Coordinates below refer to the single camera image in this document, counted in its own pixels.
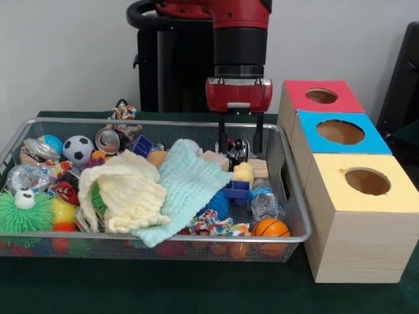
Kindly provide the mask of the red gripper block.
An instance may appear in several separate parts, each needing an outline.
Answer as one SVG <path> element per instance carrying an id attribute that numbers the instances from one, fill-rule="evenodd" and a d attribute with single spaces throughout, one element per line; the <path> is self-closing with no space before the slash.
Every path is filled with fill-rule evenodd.
<path id="1" fill-rule="evenodd" d="M 270 107 L 273 86 L 271 81 L 256 84 L 250 81 L 245 84 L 217 81 L 206 82 L 206 98 L 210 111 L 219 112 L 219 151 L 226 154 L 228 139 L 225 131 L 225 114 L 228 110 L 247 109 L 257 119 L 256 131 L 253 136 L 253 153 L 260 154 L 263 147 L 264 112 Z"/>

